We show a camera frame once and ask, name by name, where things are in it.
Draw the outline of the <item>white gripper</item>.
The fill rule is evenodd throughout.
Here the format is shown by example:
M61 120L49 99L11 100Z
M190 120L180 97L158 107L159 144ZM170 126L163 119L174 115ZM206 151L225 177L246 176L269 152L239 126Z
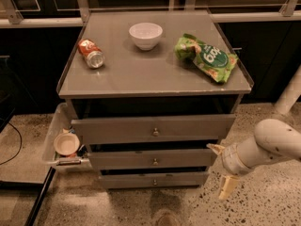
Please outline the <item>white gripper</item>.
M232 174L221 177L218 199L226 200L240 182L236 176L244 176L252 171L252 168L247 164L251 148L243 143L232 144L226 149L222 145L213 143L208 143L207 147L217 155L222 154L223 167Z

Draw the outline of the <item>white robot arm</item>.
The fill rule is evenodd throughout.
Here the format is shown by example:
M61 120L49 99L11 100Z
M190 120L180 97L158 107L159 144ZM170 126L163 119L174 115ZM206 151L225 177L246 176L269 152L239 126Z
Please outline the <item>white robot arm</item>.
M218 199L225 200L238 186L240 178L256 167L282 161L301 161L301 134L283 121L267 119L254 128L252 137L230 146L207 145L221 157L227 172L221 176Z

